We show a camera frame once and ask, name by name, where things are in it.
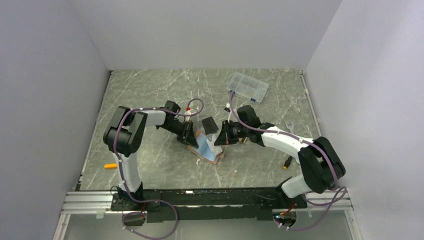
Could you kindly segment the single silver credit card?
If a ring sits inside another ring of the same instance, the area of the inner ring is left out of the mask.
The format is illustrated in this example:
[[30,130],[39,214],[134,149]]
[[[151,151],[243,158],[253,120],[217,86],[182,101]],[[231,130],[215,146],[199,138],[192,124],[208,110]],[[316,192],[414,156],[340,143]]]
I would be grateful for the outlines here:
[[216,140],[217,140],[216,134],[209,134],[206,136],[206,143],[209,147],[209,150],[214,156],[217,156],[223,152],[223,149],[220,145],[215,146]]

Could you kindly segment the brown leather card holder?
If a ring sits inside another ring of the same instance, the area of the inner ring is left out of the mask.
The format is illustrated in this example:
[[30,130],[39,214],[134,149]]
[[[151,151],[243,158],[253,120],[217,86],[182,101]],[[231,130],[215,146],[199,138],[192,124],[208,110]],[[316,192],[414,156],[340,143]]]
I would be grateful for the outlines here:
[[207,135],[205,135],[203,131],[201,131],[200,129],[197,130],[196,133],[195,133],[195,136],[196,136],[196,140],[197,140],[197,143],[198,143],[198,148],[194,148],[192,146],[188,146],[187,148],[192,153],[194,153],[199,159],[206,160],[208,163],[216,165],[220,159],[223,159],[225,157],[225,154],[224,154],[225,147],[224,146],[221,146],[222,147],[222,153],[218,154],[217,156],[214,156],[211,153],[211,151],[210,151],[210,149],[209,149],[209,147],[206,143]]

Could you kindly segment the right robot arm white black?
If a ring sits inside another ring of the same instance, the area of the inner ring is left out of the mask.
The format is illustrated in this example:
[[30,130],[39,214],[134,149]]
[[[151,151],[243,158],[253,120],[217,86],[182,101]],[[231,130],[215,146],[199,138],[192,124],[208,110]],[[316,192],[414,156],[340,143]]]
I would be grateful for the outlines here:
[[276,203],[282,208],[289,207],[297,196],[309,192],[321,194],[337,187],[338,180],[346,174],[342,161],[327,138],[303,138],[274,124],[261,122],[250,105],[237,109],[236,121],[222,122],[214,145],[233,145],[241,138],[281,151],[299,161],[301,174],[284,180],[280,184],[281,190],[275,194]]

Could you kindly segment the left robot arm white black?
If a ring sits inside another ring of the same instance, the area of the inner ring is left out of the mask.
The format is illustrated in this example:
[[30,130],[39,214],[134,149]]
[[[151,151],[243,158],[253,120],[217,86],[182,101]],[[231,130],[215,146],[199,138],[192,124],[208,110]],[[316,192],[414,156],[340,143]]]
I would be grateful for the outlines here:
[[161,107],[117,107],[103,134],[103,142],[113,153],[119,170],[118,197],[129,209],[137,210],[146,202],[137,167],[137,151],[145,129],[164,129],[176,135],[179,143],[198,148],[190,117],[199,113],[189,106],[182,113],[181,107],[170,100]]

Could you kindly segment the black credit cards stack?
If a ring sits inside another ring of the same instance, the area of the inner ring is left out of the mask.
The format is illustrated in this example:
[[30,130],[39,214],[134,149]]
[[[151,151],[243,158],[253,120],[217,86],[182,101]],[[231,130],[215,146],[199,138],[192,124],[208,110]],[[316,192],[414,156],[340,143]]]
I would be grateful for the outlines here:
[[219,130],[212,116],[202,119],[201,123],[203,125],[204,133],[206,136],[216,134]]

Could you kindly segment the clear plastic organizer box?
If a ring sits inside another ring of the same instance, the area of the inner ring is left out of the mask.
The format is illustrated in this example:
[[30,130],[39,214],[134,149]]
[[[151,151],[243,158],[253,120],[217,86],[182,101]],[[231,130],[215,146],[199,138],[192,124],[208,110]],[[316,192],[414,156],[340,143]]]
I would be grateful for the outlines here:
[[261,103],[267,95],[269,84],[253,77],[236,72],[226,89],[236,96],[243,97],[253,103]]

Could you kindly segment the black yellow screwdriver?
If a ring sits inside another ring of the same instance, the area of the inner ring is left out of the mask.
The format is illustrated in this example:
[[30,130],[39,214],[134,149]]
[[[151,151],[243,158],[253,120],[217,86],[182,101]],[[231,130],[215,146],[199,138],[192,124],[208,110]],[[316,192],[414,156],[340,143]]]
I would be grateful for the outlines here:
[[283,164],[283,168],[284,168],[285,170],[287,170],[287,169],[289,168],[289,166],[291,165],[292,160],[293,160],[293,157],[292,157],[292,156],[289,156],[289,157],[286,159],[286,161],[285,161],[285,162],[284,162],[284,164]]

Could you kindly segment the silver wrench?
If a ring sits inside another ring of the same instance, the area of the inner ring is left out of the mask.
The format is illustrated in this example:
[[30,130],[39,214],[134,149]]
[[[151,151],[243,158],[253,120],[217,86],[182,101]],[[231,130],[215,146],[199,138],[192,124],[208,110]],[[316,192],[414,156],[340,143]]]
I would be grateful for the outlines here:
[[288,132],[289,132],[289,133],[294,134],[294,128],[295,128],[295,125],[294,125],[292,122],[287,122],[287,123],[285,124],[285,126],[286,126],[286,128],[288,129]]

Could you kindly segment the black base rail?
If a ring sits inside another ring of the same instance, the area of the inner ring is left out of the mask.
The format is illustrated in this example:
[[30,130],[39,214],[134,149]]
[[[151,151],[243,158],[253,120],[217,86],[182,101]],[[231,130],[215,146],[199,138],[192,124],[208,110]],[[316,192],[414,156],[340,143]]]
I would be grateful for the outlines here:
[[113,212],[146,212],[148,223],[184,220],[256,219],[271,221],[274,214],[306,209],[301,195],[288,198],[279,187],[145,189],[147,203],[130,203],[113,193]]

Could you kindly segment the yellow handled screwdriver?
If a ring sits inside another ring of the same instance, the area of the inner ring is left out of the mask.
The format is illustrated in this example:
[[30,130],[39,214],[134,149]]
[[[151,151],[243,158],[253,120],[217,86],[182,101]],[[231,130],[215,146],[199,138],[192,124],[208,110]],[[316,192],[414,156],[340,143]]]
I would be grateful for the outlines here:
[[104,165],[104,168],[109,170],[109,169],[116,169],[118,166],[116,163],[108,163]]

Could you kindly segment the aluminium frame rail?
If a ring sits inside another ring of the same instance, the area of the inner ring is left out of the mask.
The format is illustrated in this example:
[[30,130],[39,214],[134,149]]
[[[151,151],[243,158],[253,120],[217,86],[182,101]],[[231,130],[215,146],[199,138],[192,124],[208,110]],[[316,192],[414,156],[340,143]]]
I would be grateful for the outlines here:
[[285,199],[266,188],[216,188],[145,190],[147,203],[126,202],[116,191],[71,191],[66,194],[55,240],[63,240],[71,215],[144,213],[147,222],[174,220],[251,219],[267,221],[275,216],[293,220],[297,213],[353,211],[348,193],[325,191]]

